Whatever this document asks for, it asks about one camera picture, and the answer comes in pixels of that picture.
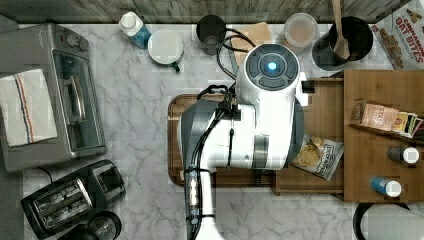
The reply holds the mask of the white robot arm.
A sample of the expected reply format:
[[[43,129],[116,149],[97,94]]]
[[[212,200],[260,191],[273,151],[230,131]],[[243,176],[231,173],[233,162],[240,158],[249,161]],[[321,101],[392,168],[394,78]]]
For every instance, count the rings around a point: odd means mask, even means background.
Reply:
[[[187,240],[220,240],[212,199],[218,167],[280,170],[300,152],[306,80],[296,55],[265,43],[247,53],[235,83],[210,85],[180,116]]]

